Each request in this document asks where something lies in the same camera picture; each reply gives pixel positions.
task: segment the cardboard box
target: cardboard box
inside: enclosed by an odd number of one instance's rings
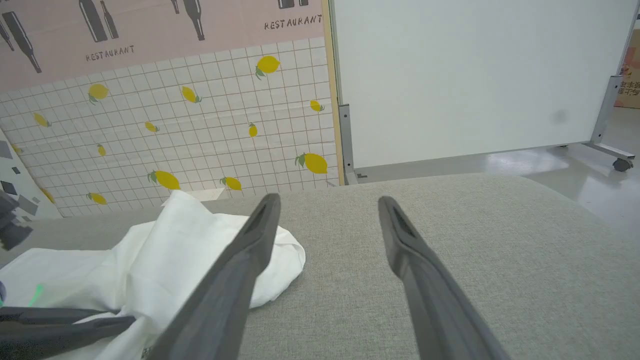
[[[622,75],[624,79],[618,90],[616,106],[640,109],[640,29],[631,36]]]

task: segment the caster wheel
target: caster wheel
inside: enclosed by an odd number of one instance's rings
[[[630,160],[618,159],[613,163],[613,168],[620,172],[625,172],[632,167],[634,164]]]

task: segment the purple object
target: purple object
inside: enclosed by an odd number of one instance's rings
[[[0,281],[0,300],[4,302],[5,299],[6,299],[6,288],[4,287],[4,284],[2,283],[2,281]]]

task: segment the lemon patterned fabric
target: lemon patterned fabric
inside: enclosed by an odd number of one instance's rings
[[[63,216],[338,186],[324,38],[0,94],[0,128]]]

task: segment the white cloth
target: white cloth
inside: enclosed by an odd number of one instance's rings
[[[139,359],[247,218],[212,214],[187,193],[173,191],[155,222],[132,226],[111,250],[31,249],[20,255],[0,269],[5,305],[27,306],[42,284],[35,307],[121,309],[116,316],[136,317],[128,330],[56,359]],[[250,307],[275,300],[305,261],[302,246],[278,227],[271,261],[256,280]]]

